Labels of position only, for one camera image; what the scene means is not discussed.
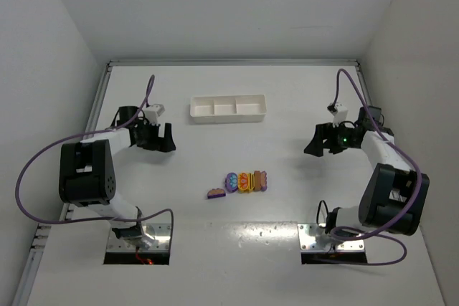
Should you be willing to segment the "purple half-round lego brick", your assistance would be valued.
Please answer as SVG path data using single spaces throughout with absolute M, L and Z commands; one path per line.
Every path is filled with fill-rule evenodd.
M 223 188 L 213 188 L 207 192 L 208 199 L 218 199 L 226 196 L 226 191 Z

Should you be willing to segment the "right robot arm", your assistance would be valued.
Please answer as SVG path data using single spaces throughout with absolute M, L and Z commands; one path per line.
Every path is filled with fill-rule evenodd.
M 360 232 L 383 227 L 396 215 L 400 219 L 386 230 L 391 234 L 411 236 L 419 226 L 429 177 L 417 173 L 407 159 L 394 148 L 394 133 L 384 124 L 379 107 L 361 107 L 356 121 L 348 121 L 348 110 L 340 103 L 327 107 L 330 123 L 317 124 L 304 152 L 321 157 L 325 152 L 338 154 L 347 149 L 362 150 L 373 173 L 359 205 L 337 207 L 326 216 L 321 236 L 335 243 L 337 237 L 352 238 Z

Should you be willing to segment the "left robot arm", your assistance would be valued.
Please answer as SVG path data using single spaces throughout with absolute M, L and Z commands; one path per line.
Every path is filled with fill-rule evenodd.
M 132 147 L 161 153 L 175 151 L 171 123 L 165 123 L 164 135 L 159 135 L 158 119 L 164 111 L 162 104 L 149 105 L 145 110 L 120 107 L 113 123 L 127 123 L 126 127 L 61 147 L 61 200 L 106 218 L 115 237 L 137 249 L 148 250 L 157 241 L 150 225 L 141 220 L 139 207 L 128 203 L 117 191 L 113 157 Z

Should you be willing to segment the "purple oval flower lego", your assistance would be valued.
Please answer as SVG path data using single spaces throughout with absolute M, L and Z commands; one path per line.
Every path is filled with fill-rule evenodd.
M 227 192 L 234 193 L 238 191 L 238 175 L 234 172 L 228 173 L 225 178 L 225 188 Z

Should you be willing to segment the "yellow oval orange-pattern lego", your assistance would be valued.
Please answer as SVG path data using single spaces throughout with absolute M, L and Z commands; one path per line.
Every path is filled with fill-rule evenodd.
M 238 191 L 241 193 L 247 193 L 250 191 L 250 182 L 251 182 L 251 177 L 250 173 L 239 173 L 237 175 L 237 188 Z

